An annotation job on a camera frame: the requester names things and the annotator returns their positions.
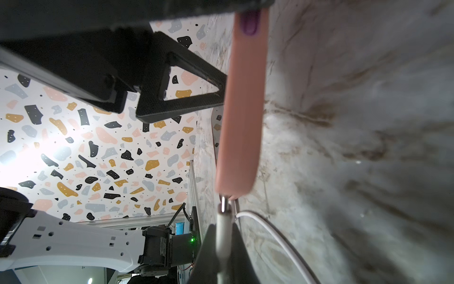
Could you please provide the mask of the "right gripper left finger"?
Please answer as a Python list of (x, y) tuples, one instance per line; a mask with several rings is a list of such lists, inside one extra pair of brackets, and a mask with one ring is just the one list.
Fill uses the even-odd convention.
[(208, 227), (188, 284), (217, 284), (216, 225)]

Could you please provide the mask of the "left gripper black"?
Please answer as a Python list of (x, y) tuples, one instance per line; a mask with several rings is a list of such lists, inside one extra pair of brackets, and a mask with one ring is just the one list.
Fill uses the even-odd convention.
[[(104, 111), (139, 92), (136, 116), (156, 123), (221, 106), (227, 75), (151, 21), (245, 13), (271, 1), (2, 1), (1, 66)], [(166, 101), (177, 66), (218, 91)]]

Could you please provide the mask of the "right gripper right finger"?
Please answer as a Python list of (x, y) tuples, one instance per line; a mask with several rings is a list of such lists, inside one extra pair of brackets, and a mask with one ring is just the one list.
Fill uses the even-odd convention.
[(236, 224), (232, 227), (231, 256), (229, 259), (229, 279), (232, 284), (260, 284), (249, 258), (241, 232)]

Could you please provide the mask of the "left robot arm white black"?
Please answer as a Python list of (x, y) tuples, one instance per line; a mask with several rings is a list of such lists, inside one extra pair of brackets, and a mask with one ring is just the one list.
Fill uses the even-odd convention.
[[(139, 92), (137, 118), (156, 123), (223, 105), (212, 226), (211, 274), (253, 275), (230, 197), (249, 193), (258, 169), (271, 1), (2, 1), (1, 66), (108, 112)], [(232, 56), (222, 73), (150, 21), (234, 13)], [(170, 240), (86, 226), (33, 210), (1, 189), (1, 269), (103, 266), (120, 272), (170, 266)]]

